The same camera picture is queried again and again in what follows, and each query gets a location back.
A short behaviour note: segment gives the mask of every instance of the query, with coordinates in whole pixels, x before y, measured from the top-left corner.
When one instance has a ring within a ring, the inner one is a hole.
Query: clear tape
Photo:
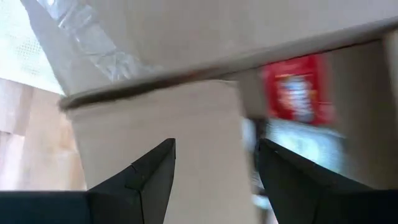
[[[119,50],[99,24],[97,12],[80,0],[37,0],[58,27],[112,82],[153,73],[154,67],[143,65],[133,55]]]

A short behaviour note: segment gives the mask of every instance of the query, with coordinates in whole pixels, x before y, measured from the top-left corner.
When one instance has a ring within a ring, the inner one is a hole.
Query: red package
[[[331,122],[321,55],[268,64],[263,75],[271,116],[312,125]]]

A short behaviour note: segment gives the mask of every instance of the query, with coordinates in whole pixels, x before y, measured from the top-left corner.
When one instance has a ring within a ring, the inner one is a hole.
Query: black object
[[[373,190],[268,139],[257,150],[279,224],[398,223],[398,191]]]
[[[161,224],[174,166],[175,139],[166,139],[87,192],[1,192],[0,223]]]

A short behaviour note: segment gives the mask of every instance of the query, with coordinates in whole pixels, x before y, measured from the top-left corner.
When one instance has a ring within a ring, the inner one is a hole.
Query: red label
[[[323,88],[321,55],[308,55],[264,67],[270,115],[308,124],[327,124],[333,107]]]

